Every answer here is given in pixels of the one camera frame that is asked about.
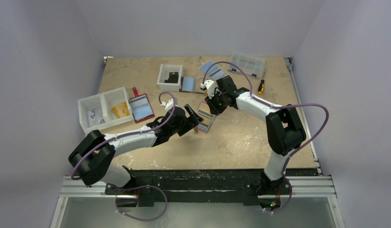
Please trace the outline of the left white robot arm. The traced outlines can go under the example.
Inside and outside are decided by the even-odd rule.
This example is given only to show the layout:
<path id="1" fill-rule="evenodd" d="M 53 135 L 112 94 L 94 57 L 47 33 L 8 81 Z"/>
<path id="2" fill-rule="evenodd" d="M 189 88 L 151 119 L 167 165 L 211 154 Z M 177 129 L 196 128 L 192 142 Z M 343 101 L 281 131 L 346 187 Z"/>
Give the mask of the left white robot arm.
<path id="1" fill-rule="evenodd" d="M 123 194 L 130 194 L 135 190 L 136 178 L 126 166 L 113 165 L 113 158 L 140 148 L 158 146 L 175 134 L 183 136 L 201 122 L 203 118 L 186 104 L 183 108 L 171 108 L 166 115 L 137 130 L 118 134 L 93 130 L 68 157 L 73 166 L 71 178 L 81 179 L 85 185 L 102 181 L 115 185 Z"/>

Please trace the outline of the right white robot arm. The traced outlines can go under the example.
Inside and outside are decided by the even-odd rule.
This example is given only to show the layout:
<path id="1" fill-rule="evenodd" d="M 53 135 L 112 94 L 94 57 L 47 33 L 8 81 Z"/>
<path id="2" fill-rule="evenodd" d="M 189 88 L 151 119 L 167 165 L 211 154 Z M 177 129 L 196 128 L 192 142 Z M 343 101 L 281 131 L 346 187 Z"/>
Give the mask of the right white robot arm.
<path id="1" fill-rule="evenodd" d="M 277 190 L 285 179 L 290 154 L 299 149 L 306 140 L 305 129 L 297 110 L 290 106 L 276 109 L 275 104 L 257 98 L 249 89 L 236 87 L 230 76 L 217 81 L 203 80 L 200 89 L 207 94 L 205 102 L 211 114 L 219 115 L 227 107 L 233 107 L 266 124 L 271 154 L 255 191 L 258 195 L 263 195 Z"/>

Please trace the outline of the pink card holder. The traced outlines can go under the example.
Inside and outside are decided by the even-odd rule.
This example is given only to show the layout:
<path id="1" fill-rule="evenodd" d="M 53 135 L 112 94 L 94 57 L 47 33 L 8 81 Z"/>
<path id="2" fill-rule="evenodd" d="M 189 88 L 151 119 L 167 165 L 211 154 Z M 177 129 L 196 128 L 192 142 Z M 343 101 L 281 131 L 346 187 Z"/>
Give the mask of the pink card holder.
<path id="1" fill-rule="evenodd" d="M 208 133 L 216 116 L 210 113 L 210 108 L 205 101 L 202 101 L 200 103 L 196 110 L 196 113 L 203 119 L 203 121 L 201 121 L 198 125 L 199 131 L 203 133 Z"/>

